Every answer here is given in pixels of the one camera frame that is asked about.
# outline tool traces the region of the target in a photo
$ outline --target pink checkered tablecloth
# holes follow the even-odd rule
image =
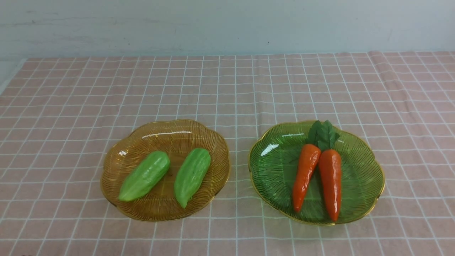
[[[29,59],[0,96],[0,255],[453,256],[454,104],[454,52]],[[194,216],[128,219],[100,192],[103,156],[177,118],[227,139],[232,175]],[[386,174],[348,225],[296,223],[249,180],[268,128],[316,118],[362,137]]]

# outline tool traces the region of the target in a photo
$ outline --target artificial vegetable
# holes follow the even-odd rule
[[[206,149],[195,148],[183,161],[174,183],[175,198],[182,208],[186,208],[188,201],[201,187],[211,160]]]
[[[325,121],[317,133],[318,146],[322,153],[319,158],[324,201],[330,218],[335,222],[341,208],[341,156],[334,150],[339,134],[330,121]]]
[[[150,153],[125,178],[118,199],[129,202],[145,196],[164,177],[170,164],[171,161],[165,152]]]
[[[300,212],[302,209],[303,200],[308,191],[308,185],[321,155],[321,150],[314,145],[319,126],[321,126],[321,122],[316,121],[310,128],[306,144],[303,145],[298,159],[297,177],[292,190],[292,203],[296,212]]]

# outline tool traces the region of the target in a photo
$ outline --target green glass plate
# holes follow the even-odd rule
[[[281,123],[270,128],[250,150],[248,168],[253,188],[273,208],[310,225],[349,223],[366,216],[384,190],[385,176],[370,147],[359,137],[340,134],[334,149],[342,158],[342,199],[338,221],[325,208],[321,178],[316,168],[300,213],[292,206],[292,187],[300,151],[315,121]]]

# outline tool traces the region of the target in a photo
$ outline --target gold rim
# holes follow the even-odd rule
[[[278,126],[278,125],[286,125],[286,124],[297,124],[297,123],[314,123],[316,122],[316,120],[306,120],[306,121],[301,121],[301,122],[286,122],[286,123],[279,123],[279,124],[275,124],[273,125],[272,127],[270,127],[269,129],[267,129],[267,131],[262,135],[262,137],[257,140],[254,145],[251,147],[250,151],[248,152],[248,170],[250,172],[250,181],[251,181],[251,184],[253,185],[253,188],[254,190],[256,191],[256,193],[259,195],[259,197],[262,198],[262,200],[264,202],[266,202],[269,206],[271,206],[272,208],[274,208],[275,210],[279,211],[281,214],[285,215],[286,217],[296,221],[296,222],[299,222],[299,223],[303,223],[303,224],[307,224],[307,225],[312,225],[312,226],[334,226],[334,225],[340,225],[340,224],[347,224],[347,223],[351,223],[351,222],[354,222],[356,220],[360,220],[362,219],[363,217],[365,217],[366,215],[368,215],[373,209],[374,207],[376,206],[376,204],[378,203],[378,199],[379,197],[381,197],[382,193],[384,192],[384,188],[385,188],[385,173],[384,173],[384,170],[382,169],[382,166],[378,163],[378,161],[376,160],[376,157],[374,155],[374,152],[373,150],[371,149],[371,147],[364,141],[362,140],[362,138],[358,137],[357,135],[355,134],[352,134],[350,132],[346,132],[346,131],[343,131],[341,130],[340,128],[336,127],[334,125],[334,127],[343,132],[343,133],[347,133],[347,134],[350,134],[352,136],[355,136],[357,137],[358,139],[360,139],[360,141],[362,141],[367,147],[368,149],[370,150],[371,154],[373,155],[373,158],[374,158],[374,161],[377,163],[377,165],[379,166],[379,169],[381,170],[381,173],[382,173],[382,177],[383,177],[383,182],[382,182],[382,188],[381,188],[381,192],[379,193],[379,195],[376,197],[376,199],[374,200],[374,203],[373,205],[371,206],[371,208],[366,211],[365,214],[363,214],[362,216],[358,217],[358,218],[355,218],[353,220],[350,220],[350,221],[346,221],[346,222],[339,222],[339,223],[336,223],[336,222],[331,222],[331,223],[327,223],[327,224],[317,224],[317,223],[313,223],[313,222],[307,222],[307,221],[303,221],[303,220],[299,220],[297,218],[294,218],[288,214],[286,214],[285,212],[281,211],[280,209],[277,209],[275,206],[273,206],[270,202],[268,202],[262,195],[261,193],[259,193],[258,189],[256,188],[256,185],[254,184],[254,181],[253,181],[253,173],[251,172],[251,167],[250,167],[250,155],[251,155],[251,152],[253,150],[253,148],[256,146],[256,144],[258,144],[261,140],[263,140],[265,138],[265,136],[268,134],[268,132],[270,130],[272,130],[274,127]]]
[[[110,203],[112,204],[115,208],[117,208],[117,210],[119,212],[121,212],[123,215],[127,216],[128,218],[131,218],[133,220],[138,220],[138,221],[142,221],[142,222],[164,222],[164,221],[172,221],[172,220],[180,220],[180,219],[184,219],[186,217],[189,217],[189,216],[192,216],[198,212],[200,212],[202,209],[204,209],[205,207],[207,207],[207,205],[209,205],[213,199],[215,199],[215,197],[217,196],[218,193],[220,193],[220,191],[224,188],[224,186],[226,185],[226,183],[229,181],[229,177],[231,176],[231,158],[230,158],[230,155],[229,155],[229,145],[227,144],[226,142],[226,139],[220,134],[218,133],[217,131],[215,130],[212,130],[212,129],[209,129],[207,126],[205,126],[204,124],[202,124],[201,122],[198,122],[198,121],[195,121],[195,120],[191,120],[191,119],[176,119],[176,120],[172,120],[172,121],[156,121],[156,122],[150,122],[150,123],[146,123],[146,124],[143,124],[141,126],[139,126],[138,128],[134,129],[128,136],[126,136],[125,138],[121,139],[120,141],[128,138],[128,137],[131,137],[135,132],[137,132],[139,129],[145,127],[145,126],[148,126],[148,125],[152,125],[152,124],[156,124],[156,123],[174,123],[174,122],[178,122],[178,121],[189,121],[189,122],[193,122],[193,123],[197,123],[199,124],[200,126],[204,127],[205,129],[207,130],[211,130],[213,131],[216,135],[220,136],[222,138],[222,141],[224,142],[224,144],[226,145],[226,148],[227,148],[227,163],[228,163],[228,170],[227,170],[227,178],[226,180],[224,181],[223,185],[221,186],[220,190],[218,190],[215,195],[207,201],[206,204],[203,205],[203,207],[200,208],[200,210],[198,211],[195,211],[191,214],[188,214],[187,216],[185,217],[179,217],[179,218],[169,218],[169,219],[165,219],[165,220],[142,220],[142,219],[139,219],[139,218],[136,218],[134,216],[129,216],[128,214],[126,214],[125,211],[123,211],[122,209],[120,209],[116,204],[114,204],[113,202],[111,202],[107,196],[106,196],[106,192],[104,191],[103,189],[103,185],[102,185],[102,178],[100,179],[100,188],[101,188],[101,192],[103,193],[103,196],[105,197],[105,199]],[[115,143],[106,153],[106,156],[107,155],[112,155],[111,154],[111,151],[115,148],[115,146],[117,146],[118,142]],[[104,161],[103,161],[103,173],[101,174],[101,177],[103,177],[104,175],[104,172],[106,171],[105,169],[105,166],[106,166],[106,162],[108,161],[109,159],[105,157]]]

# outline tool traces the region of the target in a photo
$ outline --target orange carrot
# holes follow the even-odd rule
[[[305,144],[302,147],[298,159],[297,177],[292,190],[292,202],[294,211],[300,212],[303,200],[308,190],[308,184],[313,176],[314,168],[318,163],[321,150],[313,144]]]
[[[330,218],[338,220],[341,207],[341,156],[334,149],[321,153],[319,158],[325,207]]]

